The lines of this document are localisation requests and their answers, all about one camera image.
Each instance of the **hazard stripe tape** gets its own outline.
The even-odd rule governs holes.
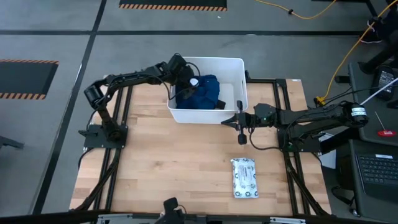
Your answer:
[[[168,5],[151,5],[151,4],[120,4],[121,9],[163,9],[163,10],[189,10],[189,11],[227,11],[226,7],[213,6],[168,6]]]
[[[17,100],[43,100],[45,94],[34,93],[0,93],[0,99],[17,99]]]
[[[54,63],[59,65],[57,60],[27,60],[27,59],[0,59],[0,62],[19,62],[19,63]]]

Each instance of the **wipes package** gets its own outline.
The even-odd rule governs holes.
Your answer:
[[[258,198],[254,159],[231,159],[233,190],[236,198]]]

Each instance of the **white bin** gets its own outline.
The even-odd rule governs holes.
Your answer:
[[[178,123],[188,124],[220,124],[238,112],[236,101],[241,100],[243,111],[248,108],[248,93],[244,76],[244,64],[240,58],[215,58],[215,57],[184,57],[187,62],[198,66],[201,75],[215,75],[220,83],[219,100],[224,101],[223,110],[183,110],[176,109],[175,98],[167,102],[174,120]],[[170,96],[174,96],[175,87],[172,86]]]

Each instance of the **white label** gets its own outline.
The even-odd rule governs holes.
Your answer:
[[[241,187],[246,188],[247,186],[250,186],[252,182],[251,178],[252,178],[251,170],[248,170],[243,165],[240,165],[238,167],[238,179]]]
[[[365,108],[353,108],[353,109],[351,109],[353,112],[358,112],[358,111],[365,111],[366,112],[366,110],[365,110]]]
[[[351,116],[366,116],[366,112],[362,112],[362,111],[352,112]]]
[[[392,156],[388,156],[388,155],[377,155],[376,154],[376,157],[377,158],[383,158],[383,159],[392,159]]]

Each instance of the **blue towel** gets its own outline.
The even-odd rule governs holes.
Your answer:
[[[214,75],[205,75],[196,78],[199,83],[191,97],[184,99],[183,94],[176,96],[177,109],[213,110],[216,108],[220,83]],[[176,86],[178,93],[182,87]]]

